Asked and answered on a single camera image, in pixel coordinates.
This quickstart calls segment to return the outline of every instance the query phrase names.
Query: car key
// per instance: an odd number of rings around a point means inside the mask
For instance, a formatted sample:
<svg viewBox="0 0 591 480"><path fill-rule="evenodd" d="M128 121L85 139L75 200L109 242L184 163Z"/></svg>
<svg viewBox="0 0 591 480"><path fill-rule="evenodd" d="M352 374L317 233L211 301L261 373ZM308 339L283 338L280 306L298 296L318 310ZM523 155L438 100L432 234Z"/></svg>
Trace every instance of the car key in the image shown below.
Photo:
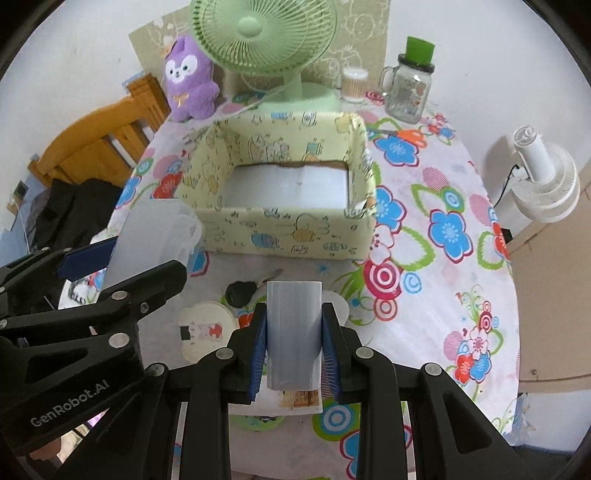
<svg viewBox="0 0 591 480"><path fill-rule="evenodd" d="M268 278L260 281L236 281L228 285L224 298L228 305L235 309L241 309L248 305L255 292L268 281L274 280L283 273L283 269L275 270Z"/></svg>

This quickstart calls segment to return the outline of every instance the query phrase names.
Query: table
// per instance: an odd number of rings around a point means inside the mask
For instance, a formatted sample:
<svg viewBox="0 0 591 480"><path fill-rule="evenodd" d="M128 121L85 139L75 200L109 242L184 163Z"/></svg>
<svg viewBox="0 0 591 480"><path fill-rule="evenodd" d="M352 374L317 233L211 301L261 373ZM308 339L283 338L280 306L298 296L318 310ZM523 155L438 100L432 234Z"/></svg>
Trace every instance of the table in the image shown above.
<svg viewBox="0 0 591 480"><path fill-rule="evenodd" d="M116 235L139 199L171 197L204 125L256 100L242 94L207 121L165 122L96 240ZM279 267L285 271L280 280L322 281L349 302L348 326L364 345L399 364L440 364L507 434L518 388L517 298L501 228L469 153L445 116L432 109L414 126L389 117L375 92L343 109L364 118L374 159L378 225L369 258L345 262L202 251L188 281L194 302L221 301L231 282L263 278ZM102 276L67 285L60 307L96 301ZM262 300L260 293L235 310L242 325ZM322 414L286 417L266 432L231 424L232 468L271 478L354 479L359 409L330 397L323 406ZM412 469L407 413L405 423Z"/></svg>

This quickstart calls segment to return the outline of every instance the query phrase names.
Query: wooden chair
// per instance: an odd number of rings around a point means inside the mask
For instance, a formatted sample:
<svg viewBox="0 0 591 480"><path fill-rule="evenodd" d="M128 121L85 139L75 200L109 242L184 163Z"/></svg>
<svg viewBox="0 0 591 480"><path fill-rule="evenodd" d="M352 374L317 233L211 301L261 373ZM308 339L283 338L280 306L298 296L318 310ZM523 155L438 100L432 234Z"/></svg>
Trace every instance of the wooden chair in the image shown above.
<svg viewBox="0 0 591 480"><path fill-rule="evenodd" d="M129 96L66 128L38 161L29 163L29 171L47 187L53 179L74 184L101 179L122 187L132 167L113 146L110 135L137 163L148 146L138 121L145 120L156 132L170 113L166 97L151 74L127 88Z"/></svg>

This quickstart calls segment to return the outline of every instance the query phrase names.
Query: glass jar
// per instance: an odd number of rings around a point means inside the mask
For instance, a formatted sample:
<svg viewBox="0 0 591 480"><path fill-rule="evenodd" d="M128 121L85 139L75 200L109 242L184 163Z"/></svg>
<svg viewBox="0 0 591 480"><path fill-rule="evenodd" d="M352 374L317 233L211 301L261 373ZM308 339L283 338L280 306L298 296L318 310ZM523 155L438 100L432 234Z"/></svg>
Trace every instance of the glass jar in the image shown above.
<svg viewBox="0 0 591 480"><path fill-rule="evenodd" d="M435 67L409 61L402 53L398 56L398 64L397 67L384 68L379 79L379 88L386 99L386 112L397 120L416 124L425 110ZM392 72L392 83L386 87L384 81L388 72Z"/></svg>

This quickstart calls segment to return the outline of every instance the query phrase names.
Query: purple plush toy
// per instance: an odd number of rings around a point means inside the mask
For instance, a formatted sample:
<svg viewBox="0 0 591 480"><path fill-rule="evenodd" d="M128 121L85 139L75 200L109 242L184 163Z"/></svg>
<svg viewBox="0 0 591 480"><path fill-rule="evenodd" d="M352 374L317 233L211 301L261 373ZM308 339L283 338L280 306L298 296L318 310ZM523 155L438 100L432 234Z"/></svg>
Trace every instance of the purple plush toy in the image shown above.
<svg viewBox="0 0 591 480"><path fill-rule="evenodd" d="M203 120L215 111L220 89L213 78L213 63L189 35L179 37L166 55L166 91L173 120L190 116Z"/></svg>

